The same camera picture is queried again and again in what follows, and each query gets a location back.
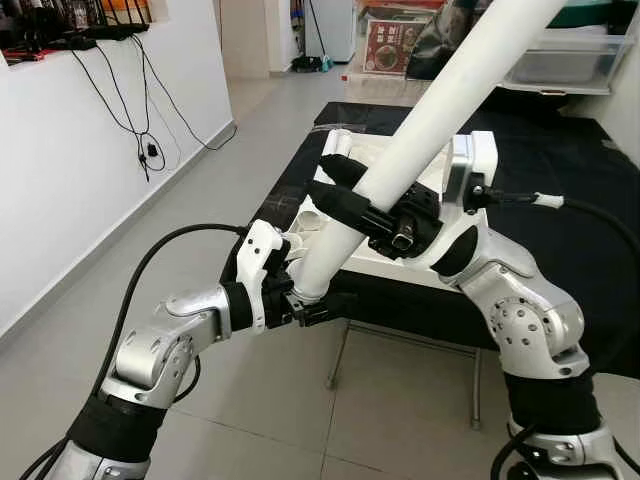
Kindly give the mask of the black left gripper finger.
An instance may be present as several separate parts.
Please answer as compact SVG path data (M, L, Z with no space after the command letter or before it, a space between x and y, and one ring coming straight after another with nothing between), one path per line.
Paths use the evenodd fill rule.
M328 323L346 314L347 301L342 297L337 300L298 300L298 325L315 326Z

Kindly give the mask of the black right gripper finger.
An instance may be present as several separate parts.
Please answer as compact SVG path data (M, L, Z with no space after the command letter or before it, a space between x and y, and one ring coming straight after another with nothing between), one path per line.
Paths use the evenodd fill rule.
M367 166L361 161L342 154L326 154L320 157L320 168L329 178L321 180L325 188L352 189L367 172Z
M311 180L306 193L316 210L366 237L390 237L397 233L396 219L392 215L376 209L369 198L357 195L352 189Z

